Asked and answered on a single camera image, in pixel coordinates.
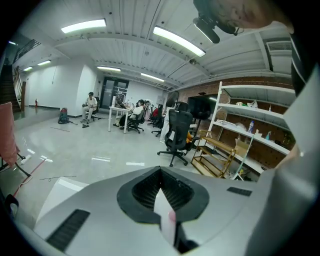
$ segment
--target ceiling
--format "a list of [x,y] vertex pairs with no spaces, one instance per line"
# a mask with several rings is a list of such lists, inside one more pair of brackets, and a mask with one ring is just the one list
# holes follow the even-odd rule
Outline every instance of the ceiling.
[[[45,57],[43,52],[51,59],[88,55],[97,65],[121,68],[119,77],[165,90],[207,82],[220,75],[290,75],[286,68],[282,73],[273,72],[266,47],[270,41],[289,40],[282,24],[274,22],[263,29],[248,29],[238,36],[216,28],[220,43],[213,44],[193,25],[197,16],[193,0],[46,0],[18,31],[46,47],[41,58]],[[103,28],[68,34],[61,31],[72,24],[103,18],[106,20]],[[198,57],[179,44],[153,34],[155,26],[184,37],[206,55]],[[28,60],[30,63],[21,67],[27,67],[39,57],[35,54],[33,60]],[[197,64],[190,64],[190,59],[195,59]],[[145,77],[142,80],[141,72],[165,82],[157,83]]]

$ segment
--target white desk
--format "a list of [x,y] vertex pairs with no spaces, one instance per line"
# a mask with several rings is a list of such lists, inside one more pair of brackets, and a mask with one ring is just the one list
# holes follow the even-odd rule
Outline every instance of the white desk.
[[111,106],[109,107],[109,127],[108,127],[108,131],[110,132],[111,131],[111,113],[112,113],[112,110],[116,111],[116,117],[115,119],[117,119],[118,117],[118,113],[119,112],[125,112],[125,122],[124,122],[124,130],[123,130],[123,133],[126,134],[126,131],[127,131],[127,121],[128,121],[128,113],[129,113],[129,109],[125,109],[125,108],[119,108],[119,107],[114,107],[114,106]]

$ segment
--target bottle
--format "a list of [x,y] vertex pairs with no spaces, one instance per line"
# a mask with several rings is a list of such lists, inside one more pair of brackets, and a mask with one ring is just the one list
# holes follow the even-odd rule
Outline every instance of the bottle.
[[271,135],[271,131],[268,131],[268,134],[265,136],[265,139],[266,139],[267,141],[270,140],[270,135]]
[[254,130],[254,121],[251,121],[249,129],[247,130],[247,132],[252,134],[253,130]]

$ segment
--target box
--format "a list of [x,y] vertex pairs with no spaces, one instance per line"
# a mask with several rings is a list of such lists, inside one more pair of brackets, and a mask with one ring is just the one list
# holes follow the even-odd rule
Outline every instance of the box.
[[244,158],[248,148],[249,148],[249,145],[247,143],[244,143],[243,141],[237,138],[235,139],[235,149],[236,149],[237,155]]

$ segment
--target glass door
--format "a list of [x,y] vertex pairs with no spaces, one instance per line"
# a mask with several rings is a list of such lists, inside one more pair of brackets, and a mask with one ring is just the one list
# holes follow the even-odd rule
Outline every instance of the glass door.
[[116,77],[105,77],[101,92],[100,108],[109,109],[114,96],[125,102],[129,81]]

